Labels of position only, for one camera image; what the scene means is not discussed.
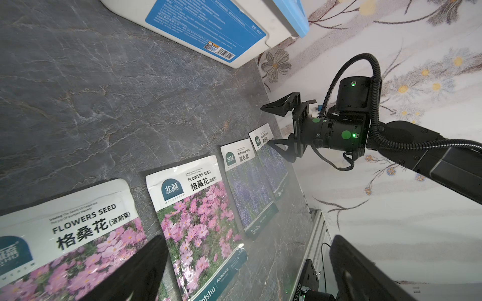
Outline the lavender seed packet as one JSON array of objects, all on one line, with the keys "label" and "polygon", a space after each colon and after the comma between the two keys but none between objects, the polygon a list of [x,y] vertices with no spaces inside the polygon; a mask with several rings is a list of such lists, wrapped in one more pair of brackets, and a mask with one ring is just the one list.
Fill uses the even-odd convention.
[{"label": "lavender seed packet", "polygon": [[257,157],[265,170],[267,180],[277,200],[282,198],[285,190],[288,171],[284,159],[268,142],[274,138],[268,123],[253,130],[249,137],[256,151]]},{"label": "lavender seed packet", "polygon": [[279,212],[250,139],[221,148],[228,184],[247,237],[256,240]]}]

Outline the pink cosmos seed packet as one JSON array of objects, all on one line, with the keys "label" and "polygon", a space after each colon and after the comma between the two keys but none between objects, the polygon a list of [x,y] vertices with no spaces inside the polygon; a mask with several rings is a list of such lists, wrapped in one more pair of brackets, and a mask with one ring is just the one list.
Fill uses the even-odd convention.
[{"label": "pink cosmos seed packet", "polygon": [[217,300],[247,261],[215,156],[150,174],[146,184],[183,300]]},{"label": "pink cosmos seed packet", "polygon": [[128,184],[1,217],[1,299],[79,300],[147,244]]}]

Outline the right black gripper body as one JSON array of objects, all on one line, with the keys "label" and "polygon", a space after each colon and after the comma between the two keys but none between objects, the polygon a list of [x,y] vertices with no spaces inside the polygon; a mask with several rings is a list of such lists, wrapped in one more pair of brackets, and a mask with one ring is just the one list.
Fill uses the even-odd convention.
[{"label": "right black gripper body", "polygon": [[301,158],[308,146],[315,149],[330,148],[329,120],[322,117],[312,117],[309,102],[297,100],[292,110],[294,153]]}]

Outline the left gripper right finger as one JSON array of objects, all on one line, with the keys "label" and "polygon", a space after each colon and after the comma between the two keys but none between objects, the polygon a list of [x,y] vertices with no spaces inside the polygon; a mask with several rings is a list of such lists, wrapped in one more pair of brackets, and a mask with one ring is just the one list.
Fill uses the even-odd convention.
[{"label": "left gripper right finger", "polygon": [[341,235],[330,248],[341,300],[414,300]]}]

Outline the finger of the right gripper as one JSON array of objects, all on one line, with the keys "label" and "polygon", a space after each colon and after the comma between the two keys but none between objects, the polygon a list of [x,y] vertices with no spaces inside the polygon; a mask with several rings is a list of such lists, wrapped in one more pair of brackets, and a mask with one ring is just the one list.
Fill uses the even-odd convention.
[{"label": "finger of the right gripper", "polygon": [[287,162],[294,163],[296,161],[295,143],[292,138],[271,139],[267,144]]},{"label": "finger of the right gripper", "polygon": [[301,103],[299,92],[290,93],[275,102],[265,104],[261,107],[263,112],[285,117],[290,111],[296,109]]}]

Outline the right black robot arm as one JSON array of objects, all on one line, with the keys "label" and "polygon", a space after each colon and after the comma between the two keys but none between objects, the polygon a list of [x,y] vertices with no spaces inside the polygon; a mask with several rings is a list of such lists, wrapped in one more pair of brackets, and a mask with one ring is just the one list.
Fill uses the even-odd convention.
[{"label": "right black robot arm", "polygon": [[285,116],[292,114],[293,132],[287,139],[268,143],[290,163],[311,147],[326,163],[320,149],[340,151],[351,171],[366,150],[377,151],[403,168],[433,180],[477,203],[481,203],[481,144],[464,139],[445,139],[440,133],[404,120],[380,123],[378,133],[369,127],[374,119],[369,110],[378,105],[372,100],[375,79],[348,77],[341,80],[336,104],[327,113],[312,117],[309,102],[293,92],[263,105],[261,110]]}]

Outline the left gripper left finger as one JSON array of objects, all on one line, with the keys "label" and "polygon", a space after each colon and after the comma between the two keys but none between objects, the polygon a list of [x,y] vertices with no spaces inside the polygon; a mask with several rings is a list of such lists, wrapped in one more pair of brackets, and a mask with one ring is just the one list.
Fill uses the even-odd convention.
[{"label": "left gripper left finger", "polygon": [[168,257],[167,243],[157,235],[82,300],[155,300]]}]

